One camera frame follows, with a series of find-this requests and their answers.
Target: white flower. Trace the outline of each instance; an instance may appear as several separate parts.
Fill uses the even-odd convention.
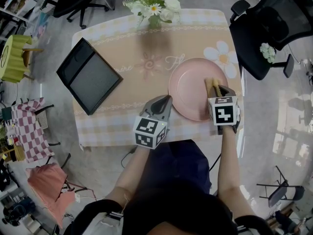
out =
[[[263,54],[263,57],[267,59],[269,63],[274,63],[276,53],[272,46],[270,46],[268,43],[262,43],[260,46],[260,51]]]
[[[268,49],[269,48],[269,44],[268,43],[262,43],[261,47]]]
[[[178,0],[165,0],[164,5],[167,9],[174,12],[179,12],[181,9],[180,2]]]
[[[270,56],[276,56],[275,49],[272,46],[268,48],[268,53]]]
[[[136,1],[133,2],[131,7],[129,7],[131,12],[134,13],[134,15],[138,15],[139,12],[141,12],[143,14],[144,10],[145,10],[145,6],[140,2],[140,1]]]
[[[173,20],[174,12],[170,11],[169,9],[162,9],[160,13],[160,18],[163,21]]]
[[[235,78],[237,69],[234,64],[238,63],[236,52],[229,51],[229,47],[224,41],[218,41],[216,46],[217,49],[205,48],[203,51],[204,56],[221,67],[229,78]]]
[[[161,12],[162,7],[160,6],[159,3],[155,3],[153,5],[150,5],[147,14],[151,14],[151,16],[153,15],[158,15]]]
[[[265,59],[268,59],[269,58],[268,52],[263,52],[263,56],[264,56]]]

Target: tablecloth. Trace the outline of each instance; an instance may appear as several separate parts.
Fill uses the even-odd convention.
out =
[[[22,58],[22,48],[26,43],[32,43],[30,36],[11,35],[6,41],[0,60],[0,78],[2,80],[18,83],[22,80],[24,72],[29,72]]]
[[[168,94],[168,81],[173,70],[183,61],[194,57],[210,59],[224,71],[229,87],[238,96],[242,110],[241,129],[244,117],[241,78],[235,47],[223,12],[183,9],[180,22],[162,24],[160,29],[149,29],[145,21],[138,27],[137,21],[138,17],[134,15],[126,16],[87,28],[73,36],[72,47],[82,37],[85,38],[124,78],[91,116],[87,116],[73,100],[80,144],[134,144],[134,120],[146,101]],[[131,72],[135,72],[135,78],[130,77]],[[150,89],[157,86],[157,91]],[[141,100],[129,101],[127,95],[132,98],[138,95]],[[169,119],[169,129],[165,141],[206,139],[217,134],[217,127],[211,121],[188,120],[174,108]]]
[[[15,124],[13,129],[19,139],[17,145],[19,145],[19,143],[22,145],[28,163],[54,155],[49,149],[49,144],[43,136],[44,133],[34,113],[39,110],[44,103],[45,99],[41,97],[11,107],[11,122]]]

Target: cable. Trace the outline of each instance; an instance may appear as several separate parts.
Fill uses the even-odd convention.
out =
[[[290,47],[289,44],[288,44],[288,46],[289,46],[289,49],[290,49],[291,54],[293,55],[293,58],[297,61],[298,64],[300,64],[299,61],[298,61],[298,60],[296,59],[296,57],[294,56],[294,54],[293,54],[293,52],[292,52],[292,49],[291,49],[291,47]]]
[[[63,215],[62,220],[63,220],[65,217],[68,217],[68,218],[69,218],[69,219],[71,219],[71,220],[74,220],[74,219],[75,219],[75,218],[74,218],[74,216],[73,216],[72,214],[67,213],[67,212]]]
[[[129,154],[135,153],[137,147],[138,147],[138,146],[136,145],[134,148],[132,148],[132,149],[129,151],[129,153],[127,153],[127,154],[123,157],[123,159],[121,160],[121,165],[122,165],[122,167],[123,167],[124,169],[125,169],[125,167],[123,166],[123,160],[124,160]]]
[[[215,160],[214,164],[212,165],[212,167],[210,168],[209,171],[211,171],[211,170],[213,169],[213,167],[215,166],[215,164],[217,163],[217,161],[220,159],[220,157],[221,157],[221,153],[220,153],[219,157]]]
[[[15,104],[16,104],[16,101],[18,100],[18,89],[19,89],[19,86],[18,86],[18,84],[16,83],[16,99],[15,99],[15,101],[12,103],[11,106],[15,105]]]
[[[125,167],[124,167],[124,165],[123,165],[123,160],[130,154],[131,152],[129,152],[129,153],[127,153],[124,157],[123,157],[123,159],[121,160],[121,165],[122,165],[122,167],[125,169]]]
[[[68,181],[67,183],[68,183],[69,185],[72,185],[72,186],[77,186],[77,187],[80,187],[80,188],[85,188],[84,186],[79,186],[79,185],[70,183],[69,181]],[[89,189],[89,188],[87,188],[87,189],[92,191],[92,194],[93,194],[93,196],[94,196],[94,199],[96,199],[96,195],[94,194],[93,189]]]
[[[93,197],[80,197],[80,199],[82,199],[82,198],[91,198],[91,199],[95,199],[95,200],[101,200],[101,199],[104,199],[105,197],[103,197],[103,198],[93,198]]]

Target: white rose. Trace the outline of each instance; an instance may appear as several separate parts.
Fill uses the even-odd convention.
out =
[[[264,58],[268,59],[269,58],[269,54],[267,52],[263,52],[263,56]]]
[[[181,9],[180,2],[178,0],[165,0],[164,5],[167,9],[174,12],[179,12]]]
[[[266,49],[267,49],[267,48],[269,47],[269,44],[268,44],[268,43],[262,43],[261,46],[262,46],[263,48],[266,48]]]
[[[136,16],[138,15],[139,12],[142,13],[144,9],[145,9],[145,6],[139,1],[133,2],[130,7],[131,12],[133,12],[134,15]]]
[[[275,56],[275,55],[276,55],[275,49],[274,49],[272,46],[270,46],[270,47],[268,48],[268,53],[269,53],[271,56]]]
[[[174,18],[174,12],[170,11],[169,9],[162,9],[160,13],[160,18],[163,21],[173,20]]]

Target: pink tablecloth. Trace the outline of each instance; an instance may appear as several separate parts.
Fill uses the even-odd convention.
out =
[[[12,123],[15,124],[13,129],[24,148],[28,163],[54,155],[49,150],[49,144],[35,116],[35,111],[39,110],[44,103],[45,99],[41,97],[11,107]]]
[[[30,173],[29,185],[36,192],[43,204],[50,211],[60,228],[63,228],[62,219],[67,206],[75,201],[75,192],[61,193],[67,178],[58,164],[46,164],[33,169],[26,169]]]

